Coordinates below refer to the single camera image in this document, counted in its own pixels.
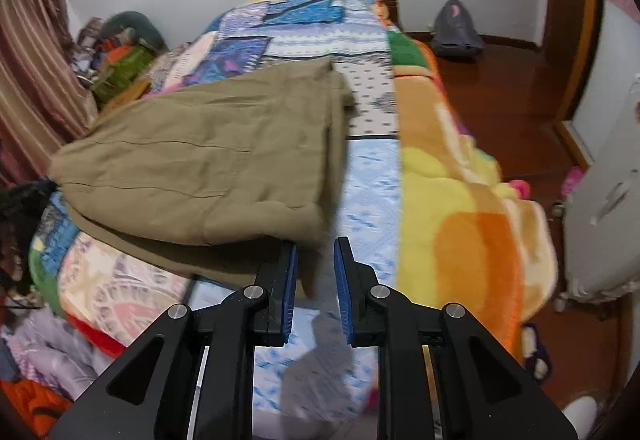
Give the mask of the olive khaki shorts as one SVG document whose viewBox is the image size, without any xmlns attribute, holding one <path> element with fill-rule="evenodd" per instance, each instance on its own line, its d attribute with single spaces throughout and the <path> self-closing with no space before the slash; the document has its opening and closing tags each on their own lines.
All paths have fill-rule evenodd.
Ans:
<svg viewBox="0 0 640 440">
<path fill-rule="evenodd" d="M 127 104 L 58 150 L 70 218 L 178 275 L 250 282 L 278 242 L 318 295 L 355 98 L 328 58 L 266 67 Z"/>
</svg>

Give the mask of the orange garment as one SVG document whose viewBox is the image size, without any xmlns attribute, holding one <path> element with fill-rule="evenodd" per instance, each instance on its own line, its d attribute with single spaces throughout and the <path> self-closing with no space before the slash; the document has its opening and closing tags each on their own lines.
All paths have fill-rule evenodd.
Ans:
<svg viewBox="0 0 640 440">
<path fill-rule="evenodd" d="M 55 423 L 73 404 L 51 388 L 30 379 L 2 380 L 1 392 L 38 439 L 47 439 Z"/>
</svg>

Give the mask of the purple clothes pile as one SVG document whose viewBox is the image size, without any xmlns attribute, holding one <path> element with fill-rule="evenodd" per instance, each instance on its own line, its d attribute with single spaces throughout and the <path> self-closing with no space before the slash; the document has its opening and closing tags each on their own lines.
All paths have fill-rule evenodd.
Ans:
<svg viewBox="0 0 640 440">
<path fill-rule="evenodd" d="M 2 325 L 1 339 L 23 377 L 72 401 L 113 362 L 49 307 L 26 311 L 14 327 Z"/>
</svg>

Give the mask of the orange yellow fleece blanket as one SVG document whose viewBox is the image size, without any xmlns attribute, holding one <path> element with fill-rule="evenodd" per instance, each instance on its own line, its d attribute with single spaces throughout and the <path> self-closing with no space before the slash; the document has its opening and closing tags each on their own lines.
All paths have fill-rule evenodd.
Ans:
<svg viewBox="0 0 640 440">
<path fill-rule="evenodd" d="M 396 0 L 372 10 L 390 37 L 399 117 L 401 225 L 396 285 L 410 301 L 462 304 L 506 350 L 551 297 L 559 270 L 547 216 L 524 181 L 505 181 L 447 98 L 436 59 L 399 30 Z"/>
</svg>

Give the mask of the blue patchwork bed sheet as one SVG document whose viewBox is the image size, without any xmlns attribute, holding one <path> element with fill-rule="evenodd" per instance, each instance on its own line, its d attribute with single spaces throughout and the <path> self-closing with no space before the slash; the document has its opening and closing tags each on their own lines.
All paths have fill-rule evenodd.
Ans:
<svg viewBox="0 0 640 440">
<path fill-rule="evenodd" d="M 298 248 L 293 330 L 256 356 L 254 431 L 308 438 L 354 420 L 373 349 L 338 326 L 330 248 L 397 271 L 399 142 L 390 43 L 363 0 L 261 0 L 215 19 L 157 93 L 55 153 L 63 315 L 119 353 L 178 301 L 218 303 L 281 241 Z"/>
</svg>

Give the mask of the pink slipper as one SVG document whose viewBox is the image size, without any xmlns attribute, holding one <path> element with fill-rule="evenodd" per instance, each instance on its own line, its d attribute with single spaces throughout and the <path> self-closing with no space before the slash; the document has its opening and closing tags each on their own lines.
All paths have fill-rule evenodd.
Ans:
<svg viewBox="0 0 640 440">
<path fill-rule="evenodd" d="M 574 166 L 570 169 L 562 181 L 560 189 L 560 196 L 563 200 L 567 200 L 574 193 L 584 175 L 585 172 L 579 166 Z"/>
</svg>

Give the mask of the wooden lap table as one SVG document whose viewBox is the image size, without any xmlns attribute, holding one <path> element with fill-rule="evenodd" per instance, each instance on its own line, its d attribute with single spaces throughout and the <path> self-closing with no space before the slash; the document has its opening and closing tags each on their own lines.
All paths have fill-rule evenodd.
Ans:
<svg viewBox="0 0 640 440">
<path fill-rule="evenodd" d="M 128 88 L 104 104 L 99 112 L 98 119 L 104 119 L 114 111 L 139 100 L 150 89 L 150 86 L 151 81 L 149 78 L 142 78 L 142 80 L 131 83 Z"/>
</svg>

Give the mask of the striped red curtain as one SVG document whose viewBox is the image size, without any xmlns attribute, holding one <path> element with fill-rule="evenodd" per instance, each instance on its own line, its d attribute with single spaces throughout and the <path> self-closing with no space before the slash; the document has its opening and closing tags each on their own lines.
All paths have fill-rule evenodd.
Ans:
<svg viewBox="0 0 640 440">
<path fill-rule="evenodd" d="M 66 0 L 1 0 L 3 187 L 42 177 L 96 120 L 96 101 L 70 65 L 75 49 Z"/>
</svg>

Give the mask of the green storage basket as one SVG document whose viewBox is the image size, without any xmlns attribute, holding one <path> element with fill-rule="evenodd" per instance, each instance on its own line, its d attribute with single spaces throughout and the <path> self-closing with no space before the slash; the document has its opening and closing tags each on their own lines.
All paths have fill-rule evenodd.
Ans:
<svg viewBox="0 0 640 440">
<path fill-rule="evenodd" d="M 105 68 L 90 87 L 99 107 L 127 89 L 153 61 L 154 54 L 143 46 L 122 46 L 105 57 Z"/>
</svg>

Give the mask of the grey backpack on floor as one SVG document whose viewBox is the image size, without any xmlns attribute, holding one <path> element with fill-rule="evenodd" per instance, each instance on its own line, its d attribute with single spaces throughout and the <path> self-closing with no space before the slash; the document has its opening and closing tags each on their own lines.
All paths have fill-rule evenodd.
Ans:
<svg viewBox="0 0 640 440">
<path fill-rule="evenodd" d="M 484 50 L 472 17 L 460 0 L 447 0 L 434 22 L 431 47 L 437 57 L 475 59 Z"/>
</svg>

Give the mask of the grey plush toy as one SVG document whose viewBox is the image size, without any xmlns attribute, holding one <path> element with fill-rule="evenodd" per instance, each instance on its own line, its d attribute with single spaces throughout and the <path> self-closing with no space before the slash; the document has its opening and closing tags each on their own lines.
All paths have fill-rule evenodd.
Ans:
<svg viewBox="0 0 640 440">
<path fill-rule="evenodd" d="M 136 44 L 148 47 L 153 52 L 163 52 L 167 46 L 162 34 L 153 26 L 150 19 L 139 11 L 121 11 L 108 18 L 99 32 L 99 39 L 106 40 L 126 30 L 132 31 Z"/>
</svg>

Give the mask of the wooden door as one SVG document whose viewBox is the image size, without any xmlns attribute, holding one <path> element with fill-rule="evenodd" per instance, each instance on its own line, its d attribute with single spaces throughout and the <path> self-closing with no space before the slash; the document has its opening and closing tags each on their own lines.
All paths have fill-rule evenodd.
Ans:
<svg viewBox="0 0 640 440">
<path fill-rule="evenodd" d="M 554 120 L 571 119 L 598 46 L 603 0 L 548 0 L 542 56 L 554 71 Z"/>
</svg>

